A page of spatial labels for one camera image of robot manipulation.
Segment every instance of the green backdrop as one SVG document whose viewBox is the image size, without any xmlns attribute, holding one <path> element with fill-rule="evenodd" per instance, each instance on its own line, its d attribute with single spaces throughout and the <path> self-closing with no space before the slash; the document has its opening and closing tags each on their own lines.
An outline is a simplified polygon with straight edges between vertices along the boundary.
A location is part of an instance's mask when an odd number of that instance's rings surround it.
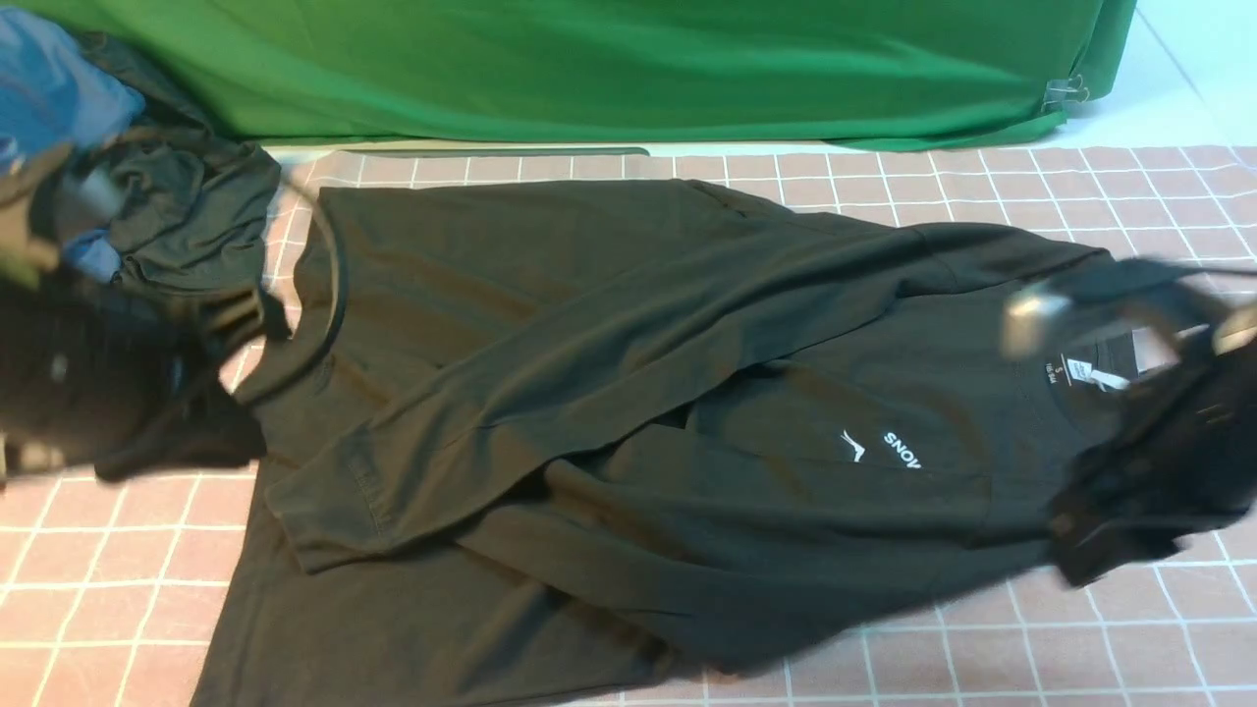
<svg viewBox="0 0 1257 707">
<path fill-rule="evenodd" d="M 147 50 L 240 137 L 1035 140 L 1136 0 L 16 0 Z"/>
</svg>

